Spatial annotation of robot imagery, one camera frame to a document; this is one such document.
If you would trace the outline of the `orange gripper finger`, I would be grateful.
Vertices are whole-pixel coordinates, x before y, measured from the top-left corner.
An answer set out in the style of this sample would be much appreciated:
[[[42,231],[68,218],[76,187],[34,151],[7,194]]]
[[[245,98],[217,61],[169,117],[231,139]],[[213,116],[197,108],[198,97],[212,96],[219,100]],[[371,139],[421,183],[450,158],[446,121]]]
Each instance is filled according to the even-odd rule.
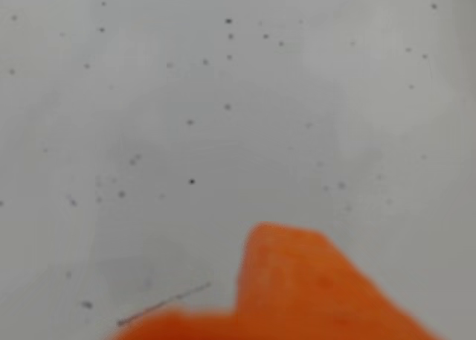
[[[110,339],[238,339],[230,315],[167,311],[131,321]]]
[[[235,314],[276,339],[436,339],[323,234],[262,223],[245,244]]]

